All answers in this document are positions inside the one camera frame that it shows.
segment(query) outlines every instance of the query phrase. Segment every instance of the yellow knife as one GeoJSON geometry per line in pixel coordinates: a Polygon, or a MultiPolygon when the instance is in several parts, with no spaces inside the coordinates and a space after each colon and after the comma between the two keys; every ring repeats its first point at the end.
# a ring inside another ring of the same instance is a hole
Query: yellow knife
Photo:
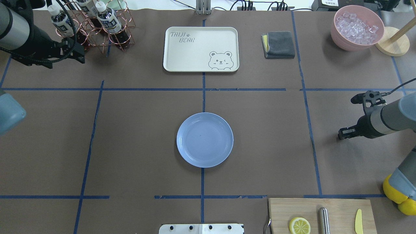
{"type": "Polygon", "coordinates": [[[355,214],[355,232],[357,234],[363,234],[363,219],[361,209],[357,210],[355,214]]]}

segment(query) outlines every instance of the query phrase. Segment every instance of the gray cloth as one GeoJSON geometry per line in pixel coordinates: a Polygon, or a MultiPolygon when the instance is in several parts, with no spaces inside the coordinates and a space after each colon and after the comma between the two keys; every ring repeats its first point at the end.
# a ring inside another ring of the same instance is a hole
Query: gray cloth
{"type": "Polygon", "coordinates": [[[292,33],[288,31],[284,32],[268,32],[267,43],[269,44],[269,50],[266,51],[264,43],[264,57],[267,59],[281,59],[281,58],[294,58],[295,49],[293,46],[292,33]]]}

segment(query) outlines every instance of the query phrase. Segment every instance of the brown table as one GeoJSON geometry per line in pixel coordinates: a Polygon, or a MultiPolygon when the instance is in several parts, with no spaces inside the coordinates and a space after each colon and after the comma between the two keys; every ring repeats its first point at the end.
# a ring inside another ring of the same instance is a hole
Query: brown table
{"type": "MultiPolygon", "coordinates": [[[[416,134],[339,141],[337,132],[363,115],[352,96],[413,78],[416,30],[400,58],[375,47],[345,52],[329,35],[333,15],[146,9],[133,11],[136,44],[125,53],[92,48],[84,65],[52,70],[7,65],[1,53],[0,87],[27,118],[0,138],[0,233],[158,233],[161,224],[201,222],[260,233],[270,197],[369,199],[378,234],[413,233],[416,217],[381,185],[416,134]],[[238,71],[165,71],[166,29],[203,23],[238,31],[238,71]],[[294,33],[295,59],[264,58],[260,36],[270,31],[294,33]],[[235,139],[230,156],[207,169],[185,162],[175,142],[180,124],[202,111],[227,120],[235,139]]],[[[412,13],[382,16],[401,27],[412,13]]],[[[35,24],[58,40],[48,20],[35,11],[35,24]]]]}

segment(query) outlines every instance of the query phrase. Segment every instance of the bowl of ice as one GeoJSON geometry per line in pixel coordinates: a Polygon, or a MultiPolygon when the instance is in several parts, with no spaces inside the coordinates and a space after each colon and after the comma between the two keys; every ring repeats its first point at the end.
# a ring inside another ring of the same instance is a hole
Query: bowl of ice
{"type": "Polygon", "coordinates": [[[334,43],[347,51],[364,50],[373,46],[383,37],[384,24],[372,10],[348,5],[334,16],[331,37],[334,43]]]}

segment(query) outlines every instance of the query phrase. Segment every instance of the pink bowl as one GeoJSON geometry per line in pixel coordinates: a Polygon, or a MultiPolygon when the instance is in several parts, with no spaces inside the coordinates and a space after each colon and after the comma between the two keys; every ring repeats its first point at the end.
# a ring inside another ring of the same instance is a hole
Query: pink bowl
{"type": "Polygon", "coordinates": [[[358,51],[358,50],[367,49],[370,46],[379,42],[379,40],[381,40],[381,38],[383,37],[383,34],[384,34],[384,24],[383,24],[383,21],[380,19],[380,17],[376,13],[374,13],[372,10],[362,7],[362,6],[357,6],[357,5],[349,5],[349,6],[345,6],[339,9],[334,16],[334,20],[332,22],[332,27],[331,27],[332,40],[335,42],[337,46],[339,46],[341,49],[344,49],[346,51],[358,51]],[[368,26],[375,25],[379,27],[379,29],[376,32],[377,38],[376,40],[374,40],[372,44],[369,44],[369,45],[356,44],[352,41],[349,41],[347,38],[341,35],[340,31],[335,26],[335,22],[337,18],[340,17],[346,11],[349,13],[357,14],[357,18],[360,18],[368,26]]]}

